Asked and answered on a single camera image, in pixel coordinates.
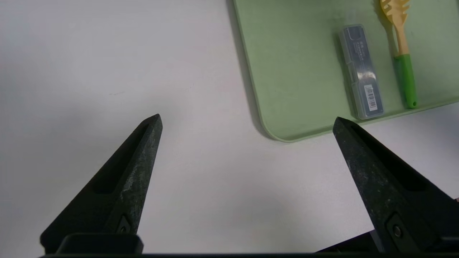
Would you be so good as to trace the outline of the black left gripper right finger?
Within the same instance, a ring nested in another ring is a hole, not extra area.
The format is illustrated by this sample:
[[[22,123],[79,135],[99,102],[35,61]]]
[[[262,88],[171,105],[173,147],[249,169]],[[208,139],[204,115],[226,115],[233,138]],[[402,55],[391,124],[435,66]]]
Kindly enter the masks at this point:
[[[355,122],[333,134],[386,253],[457,253],[458,202]]]

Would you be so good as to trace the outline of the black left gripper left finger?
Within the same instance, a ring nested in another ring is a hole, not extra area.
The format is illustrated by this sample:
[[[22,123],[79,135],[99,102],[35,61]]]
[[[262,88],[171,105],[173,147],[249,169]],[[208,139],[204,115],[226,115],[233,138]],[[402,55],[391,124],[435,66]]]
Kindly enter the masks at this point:
[[[142,121],[40,236],[45,251],[142,251],[137,235],[162,135]]]

